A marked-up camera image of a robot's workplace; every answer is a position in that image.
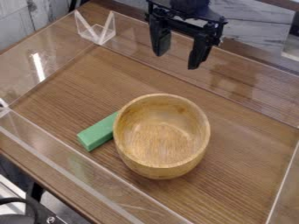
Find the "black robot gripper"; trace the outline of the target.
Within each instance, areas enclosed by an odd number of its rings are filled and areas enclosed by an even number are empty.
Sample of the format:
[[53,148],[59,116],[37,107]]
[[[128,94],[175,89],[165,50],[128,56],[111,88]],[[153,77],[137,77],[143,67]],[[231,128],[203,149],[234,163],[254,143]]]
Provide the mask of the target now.
[[171,47],[171,30],[193,37],[188,69],[208,58],[212,44],[219,44],[228,20],[211,7],[211,0],[145,0],[153,53],[163,56]]

